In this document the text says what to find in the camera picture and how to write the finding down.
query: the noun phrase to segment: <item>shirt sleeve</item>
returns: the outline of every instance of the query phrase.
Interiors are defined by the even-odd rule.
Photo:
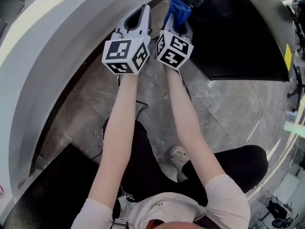
[[[112,210],[88,198],[75,218],[71,229],[107,229],[112,225]]]
[[[222,229],[247,229],[250,207],[246,195],[228,176],[214,177],[205,187],[206,216]]]

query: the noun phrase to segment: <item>blue cloth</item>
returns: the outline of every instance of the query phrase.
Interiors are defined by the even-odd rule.
[[[175,28],[178,29],[190,17],[192,10],[181,0],[171,0],[170,8],[164,20],[164,25],[167,23],[171,13],[175,14],[176,24]]]

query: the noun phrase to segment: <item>knee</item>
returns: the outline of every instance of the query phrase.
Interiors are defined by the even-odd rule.
[[[253,166],[257,171],[257,174],[263,179],[268,171],[268,160],[266,152],[257,145],[247,146],[247,150],[252,160]]]

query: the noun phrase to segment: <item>gray tile floor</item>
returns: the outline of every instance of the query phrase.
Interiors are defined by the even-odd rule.
[[[168,0],[152,9],[152,37],[158,35],[167,11]],[[153,44],[149,47],[152,57],[140,72],[137,95],[149,108],[139,120],[162,161],[166,150],[179,144],[179,140],[163,66],[153,59]],[[45,167],[69,142],[90,158],[102,150],[101,128],[111,113],[118,85],[116,76],[101,63],[101,57],[88,68],[56,116],[41,149],[39,167]],[[282,143],[288,138],[283,130],[285,112],[295,100],[288,102],[286,95],[295,83],[210,81],[191,61],[181,68],[181,74],[190,90],[202,134],[214,152],[249,144],[268,152],[280,138]],[[271,169],[281,148],[270,161]]]

